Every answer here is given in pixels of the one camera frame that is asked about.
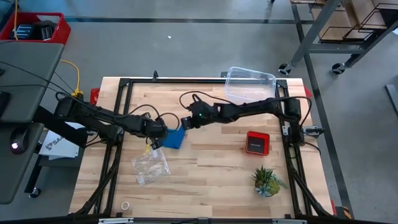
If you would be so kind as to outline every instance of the gray floor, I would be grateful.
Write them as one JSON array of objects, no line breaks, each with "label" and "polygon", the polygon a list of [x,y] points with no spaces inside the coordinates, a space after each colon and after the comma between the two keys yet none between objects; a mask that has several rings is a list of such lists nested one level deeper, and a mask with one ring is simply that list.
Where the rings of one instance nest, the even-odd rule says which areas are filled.
[{"label": "gray floor", "polygon": [[[292,19],[288,0],[274,6],[262,0],[120,0],[21,1],[26,11],[61,11],[67,16]],[[302,19],[310,19],[300,6]],[[104,76],[218,77],[231,66],[277,76],[299,46],[294,25],[273,24],[100,24],[70,23],[72,34],[62,58],[75,62],[81,89],[89,95]],[[327,110],[353,213],[357,219],[397,223],[398,118],[385,84],[398,86],[398,36],[388,35],[375,49],[343,75],[328,73],[348,55],[312,55],[318,84]],[[74,88],[75,71],[60,64],[60,74]],[[301,61],[290,77],[303,78]],[[47,92],[42,104],[53,110],[55,98]],[[317,109],[313,120],[320,124]],[[331,198],[339,204],[325,141],[320,138],[322,160]],[[78,171],[50,168],[40,176],[43,189],[30,199],[19,189],[15,201],[0,206],[0,220],[64,215],[68,212]]]}]

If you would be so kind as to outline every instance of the succulent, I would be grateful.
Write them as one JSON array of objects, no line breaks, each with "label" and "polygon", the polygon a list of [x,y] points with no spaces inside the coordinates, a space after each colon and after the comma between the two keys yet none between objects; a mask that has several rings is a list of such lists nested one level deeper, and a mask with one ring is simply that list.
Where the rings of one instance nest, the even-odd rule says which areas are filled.
[{"label": "succulent", "polygon": [[269,180],[267,186],[269,187],[268,192],[271,195],[277,194],[280,190],[278,182],[274,179]]},{"label": "succulent", "polygon": [[280,186],[287,189],[286,184],[277,178],[275,174],[272,173],[272,170],[265,169],[261,166],[260,169],[256,169],[256,173],[252,175],[256,187],[256,191],[264,196],[270,197],[274,194],[277,194],[280,190]]},{"label": "succulent", "polygon": [[254,185],[256,187],[262,187],[264,184],[268,183],[268,181],[272,177],[272,170],[265,169],[263,166],[261,166],[260,169],[256,169],[255,175],[252,175],[254,179]]},{"label": "succulent", "polygon": [[261,187],[256,187],[256,190],[257,190],[257,192],[259,192],[259,194],[261,196],[264,196],[264,197],[272,196],[272,194],[269,193],[269,187],[265,184]]}]

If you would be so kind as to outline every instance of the wooden tabletop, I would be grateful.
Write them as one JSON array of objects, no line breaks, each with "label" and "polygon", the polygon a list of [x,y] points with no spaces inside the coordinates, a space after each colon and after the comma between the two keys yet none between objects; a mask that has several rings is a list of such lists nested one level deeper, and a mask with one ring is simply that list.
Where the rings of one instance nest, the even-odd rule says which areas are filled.
[{"label": "wooden tabletop", "polygon": [[[98,106],[113,110],[118,89],[118,77],[105,77],[101,85]],[[305,96],[301,79],[287,79],[291,96]],[[220,84],[160,84],[136,83],[133,87],[130,109],[142,104],[155,106],[160,113],[172,112],[179,118],[190,115],[183,109],[179,96],[191,90],[200,90],[212,96],[225,98],[224,85]],[[209,104],[214,100],[202,97]],[[189,105],[191,96],[182,99]],[[302,114],[308,110],[301,101]],[[150,112],[150,108],[139,109],[135,114]],[[166,125],[174,128],[177,121],[164,116]],[[311,125],[309,116],[305,125]],[[247,131],[268,133],[271,150],[268,156],[246,154],[244,143]],[[306,141],[316,144],[313,138]],[[158,178],[154,183],[140,186],[137,183],[132,159],[141,156],[145,140],[125,134],[118,181],[112,213],[123,212],[124,217],[226,217],[226,218],[283,218],[294,214],[289,189],[281,189],[272,197],[261,197],[254,190],[251,174],[264,165],[287,185],[287,168],[280,135],[279,120],[271,114],[260,114],[240,118],[230,124],[210,124],[200,129],[188,130],[180,149],[162,148],[169,164],[171,175]],[[75,212],[88,200],[100,179],[105,152],[104,144],[96,144],[85,150],[81,163],[70,212]],[[312,146],[301,147],[303,166],[308,188],[326,211],[332,213],[328,187],[323,173],[320,155]],[[301,191],[298,199],[303,209]],[[102,208],[106,205],[108,190],[104,191]],[[128,210],[121,204],[129,202]]]}]

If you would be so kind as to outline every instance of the yellow cable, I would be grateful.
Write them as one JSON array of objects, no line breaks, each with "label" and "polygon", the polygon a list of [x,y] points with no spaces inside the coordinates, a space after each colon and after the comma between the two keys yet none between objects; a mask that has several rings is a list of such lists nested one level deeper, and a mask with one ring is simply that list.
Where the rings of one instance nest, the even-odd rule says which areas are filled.
[{"label": "yellow cable", "polygon": [[17,37],[17,10],[18,10],[18,0],[15,0],[15,12],[14,12],[14,37],[16,40],[18,40]]},{"label": "yellow cable", "polygon": [[61,59],[60,61],[61,61],[61,62],[64,62],[64,63],[70,64],[71,66],[75,67],[75,69],[76,69],[76,71],[77,71],[77,85],[76,85],[76,90],[75,90],[74,93],[72,93],[72,95],[73,95],[73,96],[77,96],[78,93],[83,94],[83,92],[79,90],[79,86],[80,86],[80,71],[79,71],[79,68],[78,68],[74,63],[72,63],[72,62],[70,62],[70,61],[68,61],[68,60],[63,60],[63,59]]}]

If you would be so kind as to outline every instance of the tape roll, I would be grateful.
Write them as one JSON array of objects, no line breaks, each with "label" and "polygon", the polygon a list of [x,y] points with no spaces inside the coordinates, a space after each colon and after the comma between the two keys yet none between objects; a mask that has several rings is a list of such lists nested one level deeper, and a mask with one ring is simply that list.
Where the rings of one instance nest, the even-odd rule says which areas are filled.
[{"label": "tape roll", "polygon": [[123,202],[121,205],[122,210],[126,211],[127,209],[129,209],[130,207],[130,203],[129,202]]}]

